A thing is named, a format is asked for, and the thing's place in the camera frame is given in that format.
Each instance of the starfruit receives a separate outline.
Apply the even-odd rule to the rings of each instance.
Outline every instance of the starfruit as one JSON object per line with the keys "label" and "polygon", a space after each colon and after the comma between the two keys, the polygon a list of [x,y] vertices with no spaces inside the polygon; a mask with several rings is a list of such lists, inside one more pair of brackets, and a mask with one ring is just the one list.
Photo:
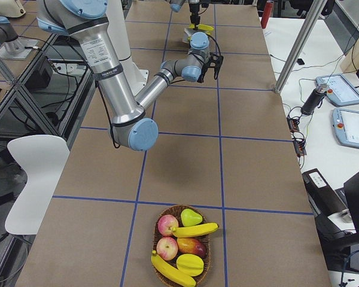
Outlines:
{"label": "starfruit", "polygon": [[203,260],[194,254],[182,254],[176,261],[177,269],[183,273],[194,277],[203,272]]}

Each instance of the black cylinder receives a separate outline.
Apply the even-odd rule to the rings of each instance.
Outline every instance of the black cylinder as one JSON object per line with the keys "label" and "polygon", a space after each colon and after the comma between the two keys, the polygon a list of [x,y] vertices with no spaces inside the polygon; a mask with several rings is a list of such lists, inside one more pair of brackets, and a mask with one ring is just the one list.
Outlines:
{"label": "black cylinder", "polygon": [[322,102],[326,94],[326,91],[322,91],[318,88],[314,89],[305,104],[302,106],[302,114],[312,115],[314,113],[314,109]]}

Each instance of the label sticker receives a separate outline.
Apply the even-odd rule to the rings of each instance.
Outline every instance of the label sticker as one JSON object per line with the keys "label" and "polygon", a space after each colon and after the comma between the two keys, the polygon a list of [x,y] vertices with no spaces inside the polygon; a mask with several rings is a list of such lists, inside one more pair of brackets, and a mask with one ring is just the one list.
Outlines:
{"label": "label sticker", "polygon": [[101,65],[111,60],[107,46],[101,38],[82,44],[82,48],[90,66]]}
{"label": "label sticker", "polygon": [[310,173],[310,178],[318,188],[327,186],[318,172]]}

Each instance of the yellow banana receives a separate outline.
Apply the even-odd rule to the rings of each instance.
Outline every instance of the yellow banana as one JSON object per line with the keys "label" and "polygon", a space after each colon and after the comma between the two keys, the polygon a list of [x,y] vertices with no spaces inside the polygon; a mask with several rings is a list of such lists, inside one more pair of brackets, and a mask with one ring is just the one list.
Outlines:
{"label": "yellow banana", "polygon": [[157,251],[153,250],[151,252],[151,263],[158,270],[159,273],[164,275],[169,280],[183,286],[183,287],[195,287],[197,285],[196,281],[189,275],[186,275],[182,271],[179,271],[177,268],[171,266],[167,263]]}
{"label": "yellow banana", "polygon": [[218,224],[204,223],[189,227],[173,227],[173,235],[177,238],[187,238],[187,237],[196,237],[209,233],[213,233],[218,229]]}

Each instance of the green pear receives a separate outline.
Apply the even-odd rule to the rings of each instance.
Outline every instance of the green pear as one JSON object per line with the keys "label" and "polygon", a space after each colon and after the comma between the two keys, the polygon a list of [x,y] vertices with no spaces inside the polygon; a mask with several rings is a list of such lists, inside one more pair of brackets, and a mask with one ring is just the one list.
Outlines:
{"label": "green pear", "polygon": [[185,227],[194,226],[200,224],[203,218],[201,214],[186,208],[181,212],[182,225]]}

